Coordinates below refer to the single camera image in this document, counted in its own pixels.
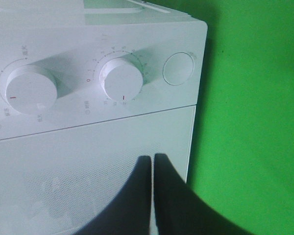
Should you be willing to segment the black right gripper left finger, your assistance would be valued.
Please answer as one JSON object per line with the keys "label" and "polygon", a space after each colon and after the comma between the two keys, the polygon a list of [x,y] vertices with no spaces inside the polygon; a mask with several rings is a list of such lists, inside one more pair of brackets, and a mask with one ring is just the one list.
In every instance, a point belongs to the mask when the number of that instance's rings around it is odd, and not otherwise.
{"label": "black right gripper left finger", "polygon": [[76,235],[148,235],[151,158],[140,156],[116,197]]}

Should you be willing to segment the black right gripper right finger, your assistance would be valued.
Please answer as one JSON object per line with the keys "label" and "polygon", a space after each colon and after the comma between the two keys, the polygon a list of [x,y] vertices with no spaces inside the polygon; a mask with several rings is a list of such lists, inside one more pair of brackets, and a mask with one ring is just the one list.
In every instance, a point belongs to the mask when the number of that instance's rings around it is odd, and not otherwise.
{"label": "black right gripper right finger", "polygon": [[154,155],[154,208],[160,235],[251,235],[209,207],[164,153]]}

